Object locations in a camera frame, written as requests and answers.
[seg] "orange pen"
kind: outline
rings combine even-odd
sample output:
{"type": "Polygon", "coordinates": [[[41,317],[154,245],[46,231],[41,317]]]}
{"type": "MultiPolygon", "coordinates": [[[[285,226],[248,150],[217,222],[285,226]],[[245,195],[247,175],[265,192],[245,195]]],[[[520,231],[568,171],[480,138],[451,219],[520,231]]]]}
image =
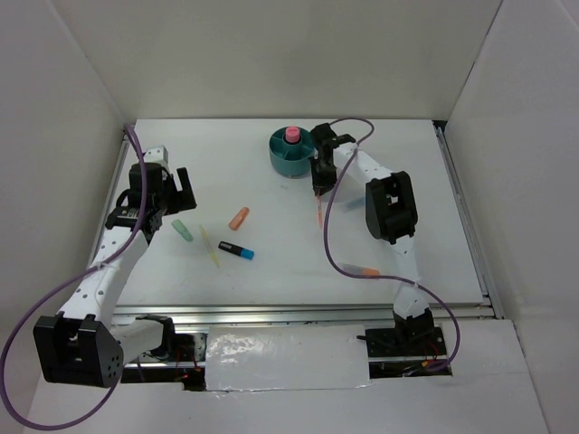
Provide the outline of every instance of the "orange pen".
{"type": "Polygon", "coordinates": [[[233,217],[233,220],[231,220],[231,222],[229,223],[229,229],[231,229],[232,231],[237,231],[239,227],[242,225],[243,221],[245,220],[245,217],[247,217],[247,214],[249,213],[250,209],[247,206],[241,208],[240,211],[235,215],[235,217],[233,217]]]}

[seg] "yellow stick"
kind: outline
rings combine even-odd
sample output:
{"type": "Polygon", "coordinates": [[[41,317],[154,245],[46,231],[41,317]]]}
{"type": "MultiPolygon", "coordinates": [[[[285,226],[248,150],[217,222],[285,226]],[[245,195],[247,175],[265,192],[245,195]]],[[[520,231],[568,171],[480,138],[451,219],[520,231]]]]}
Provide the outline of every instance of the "yellow stick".
{"type": "Polygon", "coordinates": [[[217,259],[217,255],[215,255],[214,248],[211,247],[211,242],[209,242],[209,235],[207,235],[207,232],[205,232],[205,229],[203,228],[202,224],[199,225],[199,231],[201,232],[201,236],[203,236],[203,241],[205,241],[205,247],[209,251],[211,259],[214,260],[215,265],[217,266],[217,268],[219,268],[219,260],[217,259]]]}

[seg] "blue cap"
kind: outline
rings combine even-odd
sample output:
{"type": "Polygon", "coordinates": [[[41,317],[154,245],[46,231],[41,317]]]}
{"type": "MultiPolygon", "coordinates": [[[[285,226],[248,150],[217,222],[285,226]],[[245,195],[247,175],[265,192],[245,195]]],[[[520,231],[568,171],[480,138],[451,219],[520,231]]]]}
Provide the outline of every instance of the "blue cap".
{"type": "Polygon", "coordinates": [[[246,259],[252,260],[254,254],[255,254],[255,253],[253,253],[253,250],[243,249],[243,250],[242,250],[242,254],[239,255],[239,256],[241,256],[242,258],[246,258],[246,259]]]}

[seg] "white plastic sheet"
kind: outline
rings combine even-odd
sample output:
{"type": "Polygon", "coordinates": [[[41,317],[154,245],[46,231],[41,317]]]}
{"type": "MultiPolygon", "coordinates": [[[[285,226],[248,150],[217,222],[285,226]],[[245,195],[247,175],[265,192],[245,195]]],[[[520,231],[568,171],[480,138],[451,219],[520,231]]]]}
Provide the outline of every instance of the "white plastic sheet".
{"type": "Polygon", "coordinates": [[[369,385],[361,325],[212,327],[209,391],[352,389],[369,385]]]}

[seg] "blue marker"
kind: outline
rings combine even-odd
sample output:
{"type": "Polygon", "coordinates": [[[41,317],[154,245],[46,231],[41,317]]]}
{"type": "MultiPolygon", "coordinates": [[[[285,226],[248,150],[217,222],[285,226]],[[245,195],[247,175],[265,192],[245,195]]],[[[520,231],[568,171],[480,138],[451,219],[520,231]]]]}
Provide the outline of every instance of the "blue marker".
{"type": "Polygon", "coordinates": [[[231,244],[229,242],[221,241],[219,243],[219,249],[225,250],[230,252],[233,255],[241,256],[242,258],[246,258],[249,260],[253,259],[253,250],[244,249],[243,247],[236,246],[235,244],[231,244]]]}

